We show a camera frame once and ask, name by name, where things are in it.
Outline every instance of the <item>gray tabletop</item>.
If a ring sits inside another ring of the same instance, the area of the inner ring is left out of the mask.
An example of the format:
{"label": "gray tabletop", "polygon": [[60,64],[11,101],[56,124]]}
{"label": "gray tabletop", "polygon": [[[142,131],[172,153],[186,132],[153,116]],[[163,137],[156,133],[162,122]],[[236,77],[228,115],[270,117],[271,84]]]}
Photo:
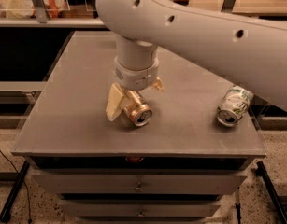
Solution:
{"label": "gray tabletop", "polygon": [[106,117],[113,77],[111,32],[75,32],[12,150],[23,156],[261,157],[263,140],[247,115],[235,128],[216,120],[231,83],[159,49],[165,91],[141,94],[153,110],[136,128]]}

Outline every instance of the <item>speckled floor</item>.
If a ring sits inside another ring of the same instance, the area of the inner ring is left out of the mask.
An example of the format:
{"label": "speckled floor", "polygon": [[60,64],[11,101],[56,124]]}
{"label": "speckled floor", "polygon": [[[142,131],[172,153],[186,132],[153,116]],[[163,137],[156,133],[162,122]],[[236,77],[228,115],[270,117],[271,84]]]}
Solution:
{"label": "speckled floor", "polygon": [[[0,148],[14,162],[18,169],[24,159],[13,157],[10,149],[19,130],[0,129]],[[267,156],[263,160],[275,189],[280,196],[287,196],[287,131],[261,131],[265,139]],[[274,211],[274,206],[268,196],[262,178],[257,177],[254,170],[255,161],[247,169],[248,178],[240,188],[240,200],[243,224],[274,224],[280,223]],[[12,171],[10,164],[0,155],[0,172]],[[41,223],[75,223],[73,217],[68,217],[58,207],[58,197],[45,192],[31,177],[30,171],[25,178],[29,187],[32,220],[35,224]],[[11,190],[11,182],[0,183],[0,212]],[[214,217],[208,218],[207,223],[237,223],[234,206],[235,195],[222,198],[222,207]],[[27,223],[28,204],[26,188],[22,187],[11,211],[12,219],[9,224]]]}

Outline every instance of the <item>terrazzo floor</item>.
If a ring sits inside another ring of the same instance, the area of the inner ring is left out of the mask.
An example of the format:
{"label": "terrazzo floor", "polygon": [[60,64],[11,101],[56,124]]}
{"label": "terrazzo floor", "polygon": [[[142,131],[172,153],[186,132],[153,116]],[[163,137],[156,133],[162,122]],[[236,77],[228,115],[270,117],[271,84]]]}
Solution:
{"label": "terrazzo floor", "polygon": [[[0,148],[15,166],[20,169],[24,159],[13,157],[11,147],[20,130],[0,129]],[[248,178],[240,187],[241,215],[243,224],[274,224],[280,223],[274,206],[268,196],[261,177],[256,176],[256,162],[263,161],[279,196],[287,196],[287,131],[260,131],[265,139],[266,158],[254,161],[247,169]],[[13,168],[0,154],[0,172],[12,172]],[[45,192],[31,178],[32,168],[25,177],[31,202],[31,216],[35,224],[71,224],[73,217],[68,217],[58,207],[58,197]],[[11,182],[0,182],[0,212],[11,190]],[[208,218],[206,223],[237,223],[235,209],[235,195],[222,198],[222,207],[214,217]],[[28,203],[26,187],[22,187],[11,210],[9,224],[28,223]]]}

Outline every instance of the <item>white robotic arm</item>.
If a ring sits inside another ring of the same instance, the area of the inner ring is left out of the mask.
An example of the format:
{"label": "white robotic arm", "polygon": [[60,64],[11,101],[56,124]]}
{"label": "white robotic arm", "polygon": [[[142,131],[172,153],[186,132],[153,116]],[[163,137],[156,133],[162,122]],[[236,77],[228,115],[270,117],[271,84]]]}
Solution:
{"label": "white robotic arm", "polygon": [[[97,9],[106,27],[126,43],[153,53],[155,45],[161,46],[287,111],[287,23],[193,9],[169,0],[97,0]],[[124,45],[122,50],[126,53],[118,55],[118,66],[145,73],[125,84],[122,76],[122,86],[145,89],[157,78],[156,56],[150,53],[150,62],[141,63],[140,55]],[[120,58],[127,56],[129,61]],[[147,82],[136,87],[139,80]]]}

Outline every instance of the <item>drawer knob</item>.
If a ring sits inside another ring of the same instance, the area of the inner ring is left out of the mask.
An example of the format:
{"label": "drawer knob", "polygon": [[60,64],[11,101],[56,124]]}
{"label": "drawer knob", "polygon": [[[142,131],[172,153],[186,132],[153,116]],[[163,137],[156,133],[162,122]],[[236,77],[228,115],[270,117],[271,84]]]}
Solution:
{"label": "drawer knob", "polygon": [[143,214],[143,211],[142,211],[142,210],[140,210],[140,212],[139,212],[139,214],[137,215],[137,217],[139,217],[139,218],[144,218],[144,217],[145,217],[145,215]]}
{"label": "drawer knob", "polygon": [[135,187],[135,192],[143,192],[144,188],[142,187],[141,183],[138,182],[137,186]]}

